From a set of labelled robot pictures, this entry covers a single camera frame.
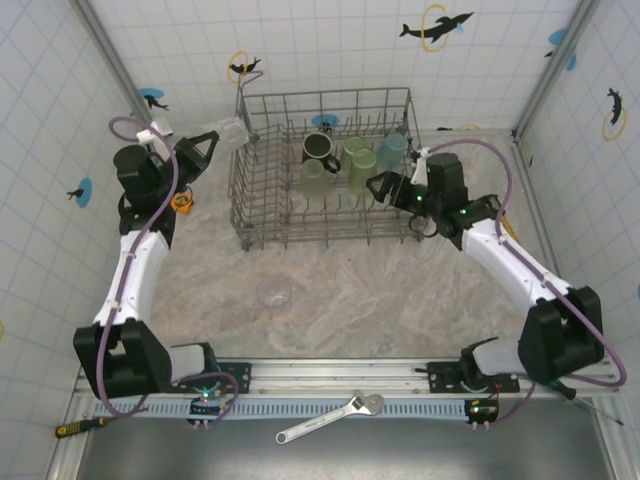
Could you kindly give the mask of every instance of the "black mug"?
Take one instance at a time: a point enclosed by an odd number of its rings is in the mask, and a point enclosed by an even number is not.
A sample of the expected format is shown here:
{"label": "black mug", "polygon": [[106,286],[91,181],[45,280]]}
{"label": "black mug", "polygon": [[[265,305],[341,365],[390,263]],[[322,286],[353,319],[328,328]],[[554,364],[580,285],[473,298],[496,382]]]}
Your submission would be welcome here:
{"label": "black mug", "polygon": [[302,163],[310,158],[320,160],[325,170],[338,173],[342,168],[340,160],[331,155],[333,147],[331,139],[322,132],[313,132],[304,137],[302,142]]}

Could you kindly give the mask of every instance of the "metal corner post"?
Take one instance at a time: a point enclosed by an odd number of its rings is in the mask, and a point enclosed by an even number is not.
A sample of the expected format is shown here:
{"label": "metal corner post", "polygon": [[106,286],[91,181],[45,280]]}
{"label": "metal corner post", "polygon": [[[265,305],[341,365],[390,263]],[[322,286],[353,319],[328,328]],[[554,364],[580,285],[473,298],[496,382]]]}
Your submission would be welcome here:
{"label": "metal corner post", "polygon": [[102,55],[109,71],[113,74],[122,94],[127,99],[133,115],[144,122],[151,122],[151,113],[146,107],[129,72],[122,63],[118,52],[109,39],[90,0],[69,0],[74,11],[84,24],[89,37]]}
{"label": "metal corner post", "polygon": [[531,128],[538,112],[551,93],[551,89],[555,86],[567,62],[575,53],[578,41],[600,3],[601,0],[582,0],[576,8],[560,45],[553,52],[549,66],[536,85],[524,113],[518,121],[518,125],[515,128],[516,139],[523,138]]}

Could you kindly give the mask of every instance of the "wire dish rack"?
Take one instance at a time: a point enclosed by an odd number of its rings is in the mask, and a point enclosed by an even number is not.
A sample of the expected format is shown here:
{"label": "wire dish rack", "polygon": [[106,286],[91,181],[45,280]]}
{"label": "wire dish rack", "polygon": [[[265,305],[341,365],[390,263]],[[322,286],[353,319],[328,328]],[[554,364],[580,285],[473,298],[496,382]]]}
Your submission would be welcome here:
{"label": "wire dish rack", "polygon": [[[302,140],[322,130],[339,158],[342,143],[358,135],[375,149],[392,131],[406,134],[409,147],[396,169],[411,175],[410,151],[421,145],[408,88],[362,88],[301,93],[247,95],[245,88],[262,75],[243,75],[238,83],[236,114],[249,131],[229,174],[231,224],[243,250],[266,242],[321,241],[396,237],[420,238],[409,228],[411,214],[377,203],[370,194],[354,197],[348,171],[330,174],[333,188],[322,202],[300,194]],[[312,119],[321,119],[314,125]]]}

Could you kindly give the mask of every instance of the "speckled tabletop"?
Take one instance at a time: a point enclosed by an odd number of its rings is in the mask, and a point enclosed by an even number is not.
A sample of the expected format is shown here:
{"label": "speckled tabletop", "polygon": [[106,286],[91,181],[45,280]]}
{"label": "speckled tabletop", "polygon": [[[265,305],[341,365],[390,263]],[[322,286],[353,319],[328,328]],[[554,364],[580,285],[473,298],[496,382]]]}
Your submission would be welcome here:
{"label": "speckled tabletop", "polygon": [[[507,138],[485,140],[511,158]],[[502,197],[506,177],[493,153],[475,145],[451,151],[464,165],[470,198]],[[154,297],[151,322],[161,339],[209,341],[220,357],[335,358],[452,356],[484,338],[519,336],[524,315],[507,293],[439,237],[242,251],[229,222],[228,168],[228,159],[210,167],[194,185],[194,209],[178,216]],[[540,259],[514,178],[507,216]],[[256,288],[276,274],[289,276],[293,293],[285,307],[270,310],[258,303]]]}

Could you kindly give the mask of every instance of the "white tile wall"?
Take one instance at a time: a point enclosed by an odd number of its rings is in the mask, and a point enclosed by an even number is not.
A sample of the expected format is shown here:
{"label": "white tile wall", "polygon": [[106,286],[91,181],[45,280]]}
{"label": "white tile wall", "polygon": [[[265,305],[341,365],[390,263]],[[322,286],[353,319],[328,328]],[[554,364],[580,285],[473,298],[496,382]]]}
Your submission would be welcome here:
{"label": "white tile wall", "polygon": [[[233,113],[226,69],[239,50],[262,59],[265,71],[249,92],[408,86],[424,128],[512,128],[549,62],[549,36],[578,0],[443,2],[447,15],[474,13],[437,53],[425,52],[419,38],[399,38],[403,23],[420,28],[424,0],[92,4],[134,82],[164,91],[172,125],[189,134]],[[427,27],[442,15],[433,11]]]}
{"label": "white tile wall", "polygon": [[[639,5],[602,1],[578,45],[577,67],[563,73],[528,139],[534,151],[531,174],[562,273],[590,285],[601,297],[605,334],[630,373],[623,391],[636,427],[640,426]],[[613,141],[602,136],[613,106],[609,88],[620,91],[628,115],[626,128]],[[614,133],[620,131],[624,115]],[[564,186],[566,179],[557,177],[567,177],[577,194]]]}
{"label": "white tile wall", "polygon": [[[129,109],[68,0],[1,10],[0,478],[42,478],[79,368],[73,333],[113,274],[120,142],[107,121]],[[85,176],[81,210],[66,192]]]}

